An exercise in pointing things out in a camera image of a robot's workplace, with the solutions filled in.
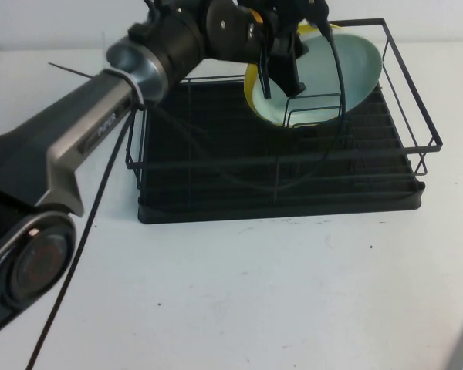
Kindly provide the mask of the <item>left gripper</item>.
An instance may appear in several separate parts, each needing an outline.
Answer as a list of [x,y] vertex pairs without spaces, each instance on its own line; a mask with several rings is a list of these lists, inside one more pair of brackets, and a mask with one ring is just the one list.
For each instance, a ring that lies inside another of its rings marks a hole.
[[303,92],[297,59],[306,54],[298,25],[305,19],[304,1],[254,1],[253,10],[263,22],[259,57],[259,82],[265,99],[271,98],[269,52],[274,52],[274,81],[288,97]]

